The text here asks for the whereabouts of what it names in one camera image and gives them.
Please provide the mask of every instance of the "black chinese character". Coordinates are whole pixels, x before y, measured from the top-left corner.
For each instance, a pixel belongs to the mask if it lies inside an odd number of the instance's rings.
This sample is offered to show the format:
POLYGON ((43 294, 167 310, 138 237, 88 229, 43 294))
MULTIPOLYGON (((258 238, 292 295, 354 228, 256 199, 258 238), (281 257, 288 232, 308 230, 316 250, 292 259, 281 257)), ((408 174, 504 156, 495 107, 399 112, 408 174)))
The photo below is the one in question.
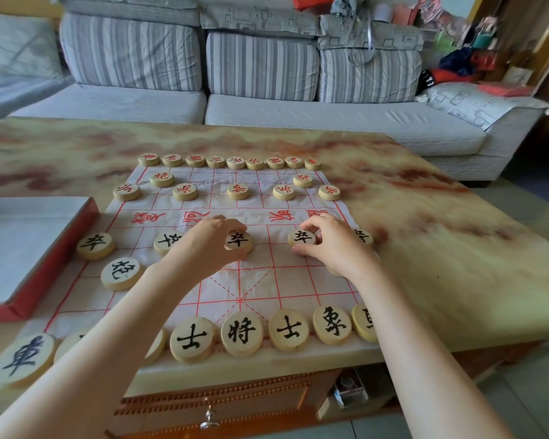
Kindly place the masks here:
POLYGON ((163 234, 165 236, 165 238, 161 241, 159 241, 159 243, 167 243, 167 248, 169 246, 171 246, 173 243, 177 243, 181 237, 183 237, 182 235, 180 234, 163 234))
POLYGON ((15 352, 14 357, 12 358, 12 363, 9 363, 6 366, 3 366, 2 369, 13 368, 9 376, 12 376, 16 373, 16 370, 23 365, 34 365, 35 361, 30 361, 29 359, 35 357, 40 352, 40 347, 43 346, 43 336, 36 336, 33 340, 30 341, 27 345, 23 345, 15 352))
POLYGON ((307 243, 307 240, 308 239, 312 239, 313 237, 311 237, 310 235, 307 234, 307 232, 305 231, 297 231, 295 233, 295 242, 303 242, 303 243, 307 243))
POLYGON ((228 244, 230 243, 237 243, 238 244, 238 248, 240 248, 240 243, 242 242, 248 242, 248 239, 245 239, 244 238, 244 235, 243 234, 240 234, 239 232, 235 232, 234 234, 232 234, 231 236, 231 240, 228 242, 228 244))
POLYGON ((372 328, 374 324, 372 323, 372 317, 370 317, 370 313, 368 312, 368 309, 364 308, 363 311, 364 311, 364 314, 366 314, 366 320, 370 324, 366 328, 372 328))
POLYGON ((195 339, 196 337, 207 336, 207 333, 205 331, 202 331, 200 334, 195 334, 195 332, 196 332, 196 325, 191 324, 191 336, 177 338, 178 341, 189 340, 189 343, 187 345, 183 345, 183 349, 188 349, 191 347, 199 348, 201 346, 199 342, 195 342, 193 339, 195 339))
POLYGON ((302 324, 300 322, 297 322, 291 325, 291 322, 289 322, 289 317, 287 315, 285 315, 285 322, 287 323, 287 326, 284 328, 277 328, 276 331, 281 332, 281 331, 288 330, 289 333, 285 334, 285 339, 292 338, 293 336, 299 337, 300 334, 297 331, 293 331, 293 328, 298 327, 299 325, 302 325, 302 324))
POLYGON ((93 251, 95 246, 100 243, 106 244, 106 242, 103 241, 103 236, 100 234, 94 234, 93 237, 88 237, 88 241, 85 244, 81 245, 80 248, 89 246, 89 250, 93 251))
POLYGON ((252 322, 248 320, 248 317, 244 317, 242 323, 237 320, 234 321, 234 325, 230 325, 228 337, 232 339, 234 343, 236 342, 236 339, 239 338, 242 343, 246 345, 248 343, 248 332, 256 330, 256 328, 250 327, 250 325, 252 325, 252 322))
POLYGON ((126 274, 128 271, 132 271, 135 267, 136 265, 130 263, 128 260, 121 260, 118 263, 113 263, 112 277, 115 280, 118 280, 119 277, 116 277, 116 273, 126 274))
POLYGON ((370 237, 368 234, 365 234, 364 231, 362 231, 361 229, 354 229, 353 230, 356 235, 358 237, 360 237, 360 239, 362 240, 362 242, 366 242, 366 240, 364 240, 366 237, 370 237))
POLYGON ((346 325, 340 323, 342 320, 332 307, 327 307, 324 314, 323 320, 327 322, 327 328, 325 329, 327 332, 335 331, 332 334, 334 336, 339 336, 339 328, 347 328, 346 325))

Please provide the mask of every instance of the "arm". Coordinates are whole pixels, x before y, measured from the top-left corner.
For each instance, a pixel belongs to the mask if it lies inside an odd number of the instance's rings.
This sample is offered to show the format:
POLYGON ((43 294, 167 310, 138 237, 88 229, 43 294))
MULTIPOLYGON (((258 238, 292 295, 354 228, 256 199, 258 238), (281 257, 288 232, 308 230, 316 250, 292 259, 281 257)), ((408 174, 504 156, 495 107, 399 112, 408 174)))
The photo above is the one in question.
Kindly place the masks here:
POLYGON ((246 226, 220 216, 188 231, 80 343, 0 416, 0 438, 99 437, 181 299, 224 265, 242 260, 240 250, 224 248, 232 230, 246 231, 246 226))
POLYGON ((364 299, 415 439, 514 437, 404 291, 347 225, 322 215, 301 227, 320 229, 322 243, 295 245, 293 251, 318 258, 347 277, 364 299))

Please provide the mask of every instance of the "right hand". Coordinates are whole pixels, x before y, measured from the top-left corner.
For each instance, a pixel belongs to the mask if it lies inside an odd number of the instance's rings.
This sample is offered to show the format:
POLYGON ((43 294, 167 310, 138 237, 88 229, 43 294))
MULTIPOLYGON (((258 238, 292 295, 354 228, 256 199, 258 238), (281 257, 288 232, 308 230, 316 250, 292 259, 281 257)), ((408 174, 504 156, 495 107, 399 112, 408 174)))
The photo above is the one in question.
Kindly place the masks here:
POLYGON ((301 229, 316 233, 321 230, 319 244, 296 244, 292 250, 300 256, 311 256, 321 260, 328 268, 342 276, 353 279, 366 271, 372 263, 378 262, 368 245, 360 241, 354 231, 344 222, 329 215, 315 215, 301 223, 301 229))

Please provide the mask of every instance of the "hand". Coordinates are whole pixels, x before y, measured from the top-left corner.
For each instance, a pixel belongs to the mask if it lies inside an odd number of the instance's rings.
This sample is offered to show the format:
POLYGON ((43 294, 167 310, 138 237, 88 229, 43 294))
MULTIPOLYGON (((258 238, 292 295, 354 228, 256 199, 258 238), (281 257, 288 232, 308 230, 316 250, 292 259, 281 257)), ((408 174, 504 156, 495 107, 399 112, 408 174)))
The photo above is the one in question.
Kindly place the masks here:
POLYGON ((344 222, 329 215, 315 215, 301 223, 301 229, 316 233, 319 244, 296 244, 292 250, 300 256, 321 260, 328 268, 353 280, 378 259, 344 222))
POLYGON ((226 249, 225 243, 230 231, 247 229, 238 220, 223 215, 202 220, 173 245, 162 262, 172 263, 175 270, 186 272, 199 283, 228 263, 246 258, 240 249, 226 249))

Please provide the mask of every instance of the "tile floor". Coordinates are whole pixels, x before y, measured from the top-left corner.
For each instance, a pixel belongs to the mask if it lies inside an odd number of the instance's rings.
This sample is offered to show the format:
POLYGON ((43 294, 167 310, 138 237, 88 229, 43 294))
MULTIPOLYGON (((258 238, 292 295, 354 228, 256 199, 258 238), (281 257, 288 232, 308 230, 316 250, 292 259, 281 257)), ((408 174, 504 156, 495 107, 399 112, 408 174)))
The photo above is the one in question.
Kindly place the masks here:
MULTIPOLYGON (((549 240, 549 203, 508 180, 474 192, 549 240)), ((480 389, 519 439, 549 439, 549 346, 514 367, 499 369, 480 389)), ((260 439, 410 439, 397 414, 345 421, 260 439)))

